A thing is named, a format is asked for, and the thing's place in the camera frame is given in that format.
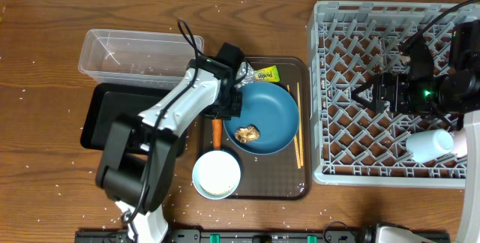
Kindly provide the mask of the blue plate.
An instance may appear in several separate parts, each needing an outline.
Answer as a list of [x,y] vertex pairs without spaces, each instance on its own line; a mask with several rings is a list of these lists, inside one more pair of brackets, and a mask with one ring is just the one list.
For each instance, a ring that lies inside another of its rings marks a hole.
[[[271,155],[285,149],[299,130],[299,108],[288,91],[270,82],[242,86],[241,115],[223,122],[230,140],[245,152]],[[254,126],[259,138],[241,143],[235,138],[239,128]]]

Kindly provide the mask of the brown food scrap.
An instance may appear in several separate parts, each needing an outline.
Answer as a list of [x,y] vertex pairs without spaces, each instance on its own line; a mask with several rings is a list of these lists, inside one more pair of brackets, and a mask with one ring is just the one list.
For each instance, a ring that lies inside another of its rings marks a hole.
[[259,138],[260,131],[253,125],[240,127],[235,131],[235,139],[243,144],[256,141]]

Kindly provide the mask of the orange carrot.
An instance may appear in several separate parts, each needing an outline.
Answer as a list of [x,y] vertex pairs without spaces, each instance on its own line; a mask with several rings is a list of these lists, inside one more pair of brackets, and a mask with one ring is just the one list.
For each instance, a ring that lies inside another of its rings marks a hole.
[[211,121],[212,125],[212,145],[214,150],[221,149],[223,121],[221,119],[214,119]]

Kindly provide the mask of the light blue cup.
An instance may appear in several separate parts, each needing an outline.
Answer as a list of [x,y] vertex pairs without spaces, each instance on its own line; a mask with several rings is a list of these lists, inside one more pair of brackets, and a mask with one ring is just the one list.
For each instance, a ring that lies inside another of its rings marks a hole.
[[406,139],[406,150],[417,163],[426,163],[449,154],[454,148],[450,133],[443,129],[414,133]]

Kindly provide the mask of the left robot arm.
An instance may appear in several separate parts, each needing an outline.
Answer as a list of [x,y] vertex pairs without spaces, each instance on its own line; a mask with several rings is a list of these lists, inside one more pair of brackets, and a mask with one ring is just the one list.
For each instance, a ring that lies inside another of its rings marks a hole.
[[95,183],[122,211],[132,242],[162,242],[162,202],[173,180],[176,144],[200,114],[230,120],[241,114],[236,74],[244,53],[224,43],[215,57],[199,52],[182,81],[154,106],[112,122]]

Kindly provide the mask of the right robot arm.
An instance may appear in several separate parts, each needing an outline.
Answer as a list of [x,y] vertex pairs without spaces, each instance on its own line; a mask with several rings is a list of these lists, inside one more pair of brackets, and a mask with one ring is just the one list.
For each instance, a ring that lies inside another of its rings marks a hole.
[[409,57],[407,74],[380,73],[352,90],[352,99],[374,112],[430,116],[463,116],[468,168],[457,242],[479,241],[479,21],[453,28],[448,57],[453,74],[435,76],[434,57],[422,32],[400,43]]

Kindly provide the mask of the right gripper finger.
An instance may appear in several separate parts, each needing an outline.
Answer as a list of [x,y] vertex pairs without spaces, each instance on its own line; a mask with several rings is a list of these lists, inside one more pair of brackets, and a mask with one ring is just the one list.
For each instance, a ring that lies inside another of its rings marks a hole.
[[363,97],[358,96],[357,94],[352,95],[352,99],[357,103],[361,104],[364,108],[367,108],[371,111],[375,111],[375,103],[369,100],[364,99]]
[[369,81],[361,84],[359,87],[352,90],[352,97],[356,96],[364,99],[371,99],[373,97],[374,83]]

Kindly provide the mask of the pink small cup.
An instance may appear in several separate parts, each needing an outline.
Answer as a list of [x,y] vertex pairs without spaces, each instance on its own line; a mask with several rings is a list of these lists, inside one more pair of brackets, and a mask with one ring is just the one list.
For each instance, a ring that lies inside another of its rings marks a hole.
[[451,151],[453,155],[458,158],[467,156],[467,134],[464,129],[456,130],[451,133],[454,142],[454,147]]

